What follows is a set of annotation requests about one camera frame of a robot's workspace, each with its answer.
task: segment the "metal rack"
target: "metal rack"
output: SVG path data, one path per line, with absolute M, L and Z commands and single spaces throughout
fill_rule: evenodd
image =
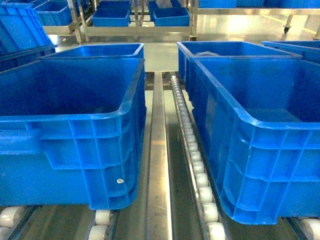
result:
M 107 240 L 210 239 L 186 137 L 184 120 L 189 119 L 194 126 L 191 104 L 185 100 L 179 82 L 176 72 L 147 73 L 148 112 L 139 194 L 131 206 L 112 212 Z M 196 127 L 193 130 L 202 153 Z M 177 197 L 180 192 L 185 195 L 183 201 Z M 279 218 L 278 224 L 265 226 L 236 223 L 223 212 L 214 188 L 213 195 L 226 240 L 311 240 L 297 218 Z M 5 240 L 88 240 L 94 224 L 95 211 L 87 205 L 27 206 Z
M 291 28 L 290 23 L 293 15 L 320 15 L 320 8 L 199 8 L 199 0 L 194 0 L 194 5 L 189 8 L 190 22 L 192 23 L 190 39 L 195 41 L 197 35 L 198 15 L 289 15 L 284 33 L 286 34 Z M 320 39 L 320 26 L 314 40 Z

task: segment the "blue plastic crate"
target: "blue plastic crate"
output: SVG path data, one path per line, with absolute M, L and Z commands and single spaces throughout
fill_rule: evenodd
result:
M 185 7 L 158 8 L 153 12 L 157 27 L 188 27 L 190 15 Z
M 177 46 L 179 52 L 179 74 L 192 102 L 195 94 L 195 59 L 225 58 L 228 56 L 252 59 L 256 56 L 275 59 L 302 59 L 302 56 L 294 53 L 242 41 L 184 41 L 178 42 Z
M 319 217 L 320 65 L 296 59 L 196 63 L 193 115 L 233 220 Z
M 149 14 L 150 14 L 150 20 L 154 21 L 155 20 L 155 17 L 154 17 L 155 9 L 159 9 L 157 2 L 156 1 L 149 1 L 148 2 L 148 9 L 149 9 Z
M 237 7 L 262 7 L 265 0 L 236 0 Z
M 1 72 L 0 205 L 130 205 L 146 117 L 143 65 L 43 59 Z
M 38 58 L 54 54 L 57 45 L 41 46 L 14 53 L 0 55 L 0 72 L 36 61 Z
M 100 8 L 93 14 L 92 21 L 96 27 L 128 27 L 129 9 Z
M 179 2 L 179 0 L 170 0 L 171 5 L 173 8 L 181 8 L 181 3 Z
M 3 3 L 4 4 L 31 4 L 32 8 L 36 8 L 45 2 L 46 0 L 6 0 Z
M 67 26 L 72 22 L 67 1 L 47 1 L 35 10 L 43 26 Z
M 237 0 L 200 0 L 199 8 L 202 9 L 233 9 Z
M 320 0 L 265 0 L 264 5 L 269 8 L 318 9 Z
M 46 55 L 45 58 L 101 58 L 120 56 L 126 58 L 144 58 L 144 44 L 106 44 L 106 45 L 85 45 L 73 49 L 61 51 L 55 54 Z
M 0 5 L 0 55 L 52 45 L 32 8 Z
M 130 1 L 101 1 L 96 9 L 130 9 Z
M 303 56 L 303 60 L 320 64 L 320 41 L 263 41 L 263 45 Z

